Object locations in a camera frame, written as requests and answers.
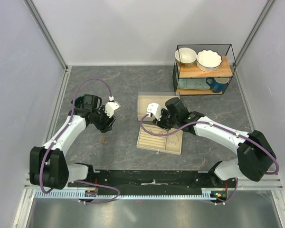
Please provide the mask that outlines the beige jewelry box with lid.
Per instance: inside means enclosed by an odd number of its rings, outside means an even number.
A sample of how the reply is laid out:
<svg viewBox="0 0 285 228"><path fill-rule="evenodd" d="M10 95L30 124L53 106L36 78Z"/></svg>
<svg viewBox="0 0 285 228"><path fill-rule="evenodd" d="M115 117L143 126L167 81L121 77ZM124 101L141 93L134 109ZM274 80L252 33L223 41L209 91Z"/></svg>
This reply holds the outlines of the beige jewelry box with lid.
<svg viewBox="0 0 285 228"><path fill-rule="evenodd" d="M147 106L157 103L166 108L165 102L171 98L180 98L179 92L139 92L137 100L137 120L140 121L146 115Z"/></svg>

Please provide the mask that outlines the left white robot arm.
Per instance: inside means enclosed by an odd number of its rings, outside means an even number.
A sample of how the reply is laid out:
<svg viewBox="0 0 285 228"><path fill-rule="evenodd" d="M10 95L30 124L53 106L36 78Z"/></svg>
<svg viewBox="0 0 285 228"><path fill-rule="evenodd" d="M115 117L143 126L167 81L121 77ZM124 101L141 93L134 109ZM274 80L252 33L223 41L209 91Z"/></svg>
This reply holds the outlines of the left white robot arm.
<svg viewBox="0 0 285 228"><path fill-rule="evenodd" d="M109 98L106 104L96 95L84 95L72 101L73 107L58 132L41 147L33 147L29 155L29 180L41 189L63 189L72 181L83 186L93 185L93 166L84 163L68 165L66 154L87 126L93 125L102 133L111 131L120 104Z"/></svg>

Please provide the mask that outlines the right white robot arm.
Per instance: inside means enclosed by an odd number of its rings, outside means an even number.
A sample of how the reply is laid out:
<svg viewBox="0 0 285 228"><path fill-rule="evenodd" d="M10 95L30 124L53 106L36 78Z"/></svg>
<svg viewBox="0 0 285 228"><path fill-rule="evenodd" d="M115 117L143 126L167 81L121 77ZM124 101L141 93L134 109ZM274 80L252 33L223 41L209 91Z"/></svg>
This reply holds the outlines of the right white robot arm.
<svg viewBox="0 0 285 228"><path fill-rule="evenodd" d="M260 131L248 133L226 127L199 112L190 112L177 97L167 100L164 107L150 103L146 112L149 117L154 116L156 126L166 131L176 127L178 131L219 143L237 155L237 158L217 162L211 168L208 181L213 187L242 176L258 182L264 175L275 175L279 171L276 155ZM275 171L269 171L272 165L276 165Z"/></svg>

